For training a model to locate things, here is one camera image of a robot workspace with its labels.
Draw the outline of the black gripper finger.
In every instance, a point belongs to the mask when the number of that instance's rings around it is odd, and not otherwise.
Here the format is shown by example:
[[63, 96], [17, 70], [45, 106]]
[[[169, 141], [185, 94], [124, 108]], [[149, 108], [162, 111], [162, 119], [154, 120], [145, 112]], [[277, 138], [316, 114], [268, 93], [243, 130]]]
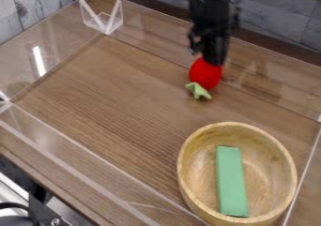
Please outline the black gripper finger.
[[208, 38], [203, 50], [205, 61], [221, 67], [225, 64], [231, 40], [228, 38]]

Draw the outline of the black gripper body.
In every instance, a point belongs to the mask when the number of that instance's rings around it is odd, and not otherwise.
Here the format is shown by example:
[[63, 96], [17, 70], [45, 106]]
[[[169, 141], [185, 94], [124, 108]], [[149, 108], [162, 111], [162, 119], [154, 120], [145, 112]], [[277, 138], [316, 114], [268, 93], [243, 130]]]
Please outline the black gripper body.
[[189, 0], [192, 49], [204, 49], [208, 38], [229, 38], [237, 25], [239, 5], [233, 0]]

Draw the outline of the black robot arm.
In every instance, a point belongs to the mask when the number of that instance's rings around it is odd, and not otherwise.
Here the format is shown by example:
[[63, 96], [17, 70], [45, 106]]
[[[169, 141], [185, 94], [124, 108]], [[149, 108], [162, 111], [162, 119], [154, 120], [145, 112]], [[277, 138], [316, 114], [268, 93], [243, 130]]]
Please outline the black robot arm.
[[191, 0], [191, 52], [203, 53], [204, 60], [216, 67], [227, 62], [232, 31], [240, 26], [243, 1]]

